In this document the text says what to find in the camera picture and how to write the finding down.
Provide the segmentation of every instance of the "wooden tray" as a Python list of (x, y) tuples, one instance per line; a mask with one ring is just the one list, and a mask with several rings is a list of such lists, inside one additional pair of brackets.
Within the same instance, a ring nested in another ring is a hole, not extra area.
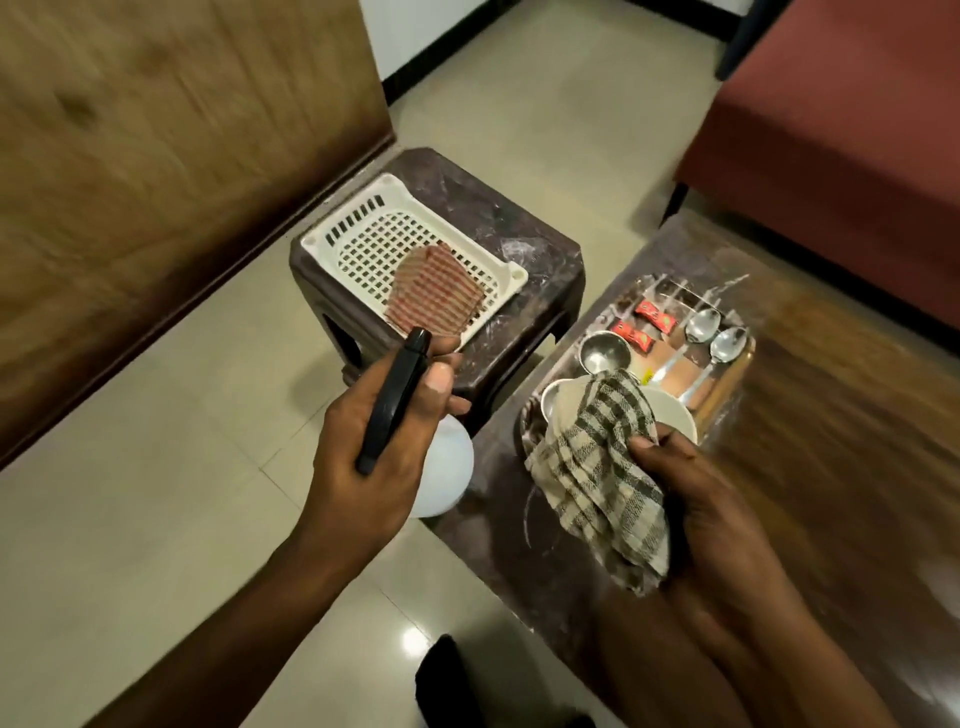
[[(520, 410), (516, 421), (519, 449), (525, 455), (529, 455), (543, 439), (546, 420), (540, 412), (540, 395), (547, 385), (557, 379), (574, 378), (587, 373), (580, 365), (578, 352), (581, 343), (590, 334), (609, 329), (617, 321), (622, 320), (653, 337), (654, 346), (647, 353), (631, 345), (633, 361), (630, 371), (644, 381), (683, 345), (684, 324), (696, 311), (703, 310), (707, 306), (716, 308), (723, 316), (721, 330), (732, 326), (743, 326), (743, 320), (736, 311), (725, 309), (723, 306), (723, 292), (740, 280), (727, 281), (722, 286), (703, 293), (690, 290), (685, 280), (673, 280), (667, 276), (644, 276), (638, 280), (604, 309), (603, 313), (587, 327), (583, 335), (570, 345), (557, 365), (538, 383), (533, 395)], [(644, 299), (652, 301), (660, 311), (677, 319), (677, 325), (669, 337), (663, 336), (653, 324), (635, 315), (634, 309)], [(711, 376), (698, 388), (691, 399), (688, 409), (693, 414), (693, 420), (697, 424), (697, 431), (701, 438), (736, 391), (754, 358), (755, 350), (756, 340), (751, 336), (744, 352), (730, 364), (717, 365)], [(684, 357), (671, 367), (660, 382), (660, 388), (677, 397), (693, 383), (709, 361), (709, 344), (691, 344)]]

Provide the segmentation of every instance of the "red striped cloth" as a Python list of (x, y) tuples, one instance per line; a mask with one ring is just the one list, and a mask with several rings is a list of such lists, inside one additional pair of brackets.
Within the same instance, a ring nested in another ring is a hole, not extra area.
[(456, 336), (483, 298), (483, 289), (444, 243), (416, 248), (396, 267), (387, 319), (404, 333), (421, 327), (438, 336)]

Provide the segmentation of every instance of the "plastic dish rack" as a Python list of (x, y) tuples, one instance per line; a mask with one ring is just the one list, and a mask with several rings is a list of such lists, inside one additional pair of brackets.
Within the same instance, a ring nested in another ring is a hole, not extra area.
[(350, 293), (400, 331), (386, 316), (396, 266), (414, 248), (441, 241), (484, 291), (479, 310), (461, 334), (463, 346), (527, 282), (527, 272), (481, 248), (418, 202), (393, 175), (381, 175), (360, 190), (307, 231), (300, 244)]

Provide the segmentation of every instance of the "striped cloth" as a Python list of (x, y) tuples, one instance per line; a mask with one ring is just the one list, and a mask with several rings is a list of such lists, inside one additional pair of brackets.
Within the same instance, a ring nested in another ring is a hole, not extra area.
[(564, 529), (589, 546), (614, 582), (645, 595), (666, 576), (669, 531), (663, 491), (627, 451), (633, 435), (657, 437), (632, 375), (574, 379), (558, 389), (546, 436), (526, 467)]
[(444, 243), (415, 248), (396, 267), (387, 319), (403, 333), (422, 327), (438, 336), (457, 336), (483, 298), (483, 288)]

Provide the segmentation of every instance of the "black shoe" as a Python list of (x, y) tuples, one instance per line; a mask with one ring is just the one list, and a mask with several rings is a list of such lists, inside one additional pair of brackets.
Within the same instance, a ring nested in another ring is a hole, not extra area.
[(430, 647), (417, 669), (417, 705), (427, 728), (486, 728), (464, 661), (449, 635)]
[(576, 716), (564, 728), (597, 728), (590, 716)]

